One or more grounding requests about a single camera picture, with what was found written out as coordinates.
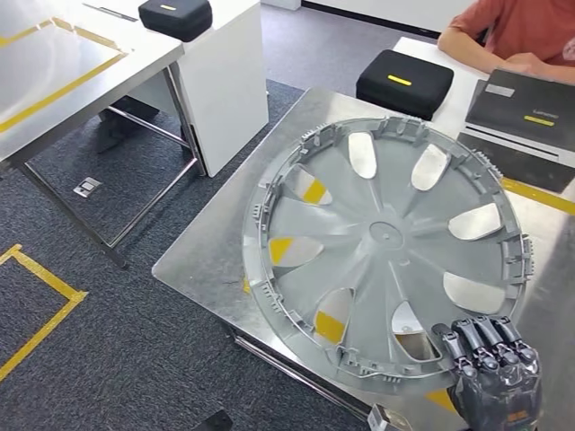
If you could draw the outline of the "person's right hand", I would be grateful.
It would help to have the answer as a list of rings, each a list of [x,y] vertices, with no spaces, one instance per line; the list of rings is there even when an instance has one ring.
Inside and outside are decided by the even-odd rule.
[[[546,63],[533,53],[518,53],[506,59],[502,68],[515,73],[543,76]]]

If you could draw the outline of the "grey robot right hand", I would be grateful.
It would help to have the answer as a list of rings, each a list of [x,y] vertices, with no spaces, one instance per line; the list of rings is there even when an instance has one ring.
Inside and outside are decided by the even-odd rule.
[[[507,316],[478,315],[437,323],[433,333],[453,362],[447,394],[469,430],[536,430],[542,368]]]

